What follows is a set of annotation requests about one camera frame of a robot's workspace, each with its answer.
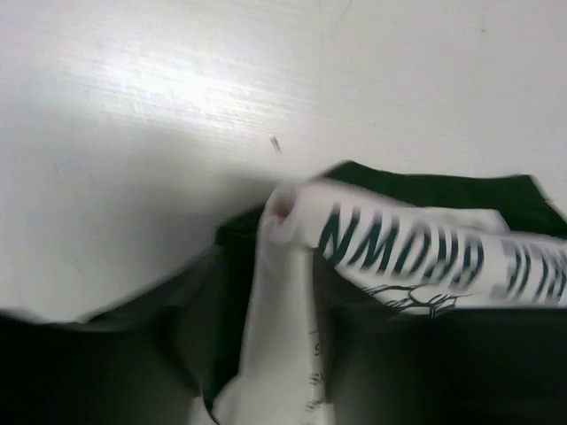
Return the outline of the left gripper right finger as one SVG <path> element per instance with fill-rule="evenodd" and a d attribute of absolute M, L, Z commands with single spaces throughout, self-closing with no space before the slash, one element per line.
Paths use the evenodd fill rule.
<path fill-rule="evenodd" d="M 566 313 L 326 315 L 325 390 L 339 424 L 563 424 Z"/>

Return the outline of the white and green t-shirt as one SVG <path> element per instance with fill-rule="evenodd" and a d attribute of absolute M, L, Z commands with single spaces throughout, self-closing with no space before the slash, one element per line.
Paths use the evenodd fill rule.
<path fill-rule="evenodd" d="M 339 424 L 326 315 L 563 310 L 566 219 L 535 180 L 345 162 L 223 224 L 227 293 L 201 424 Z"/>

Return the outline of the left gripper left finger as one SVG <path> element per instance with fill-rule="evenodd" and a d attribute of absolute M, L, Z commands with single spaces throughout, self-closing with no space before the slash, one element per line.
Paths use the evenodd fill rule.
<path fill-rule="evenodd" d="M 1 320 L 3 424 L 188 424 L 221 289 L 140 328 L 79 333 Z"/>

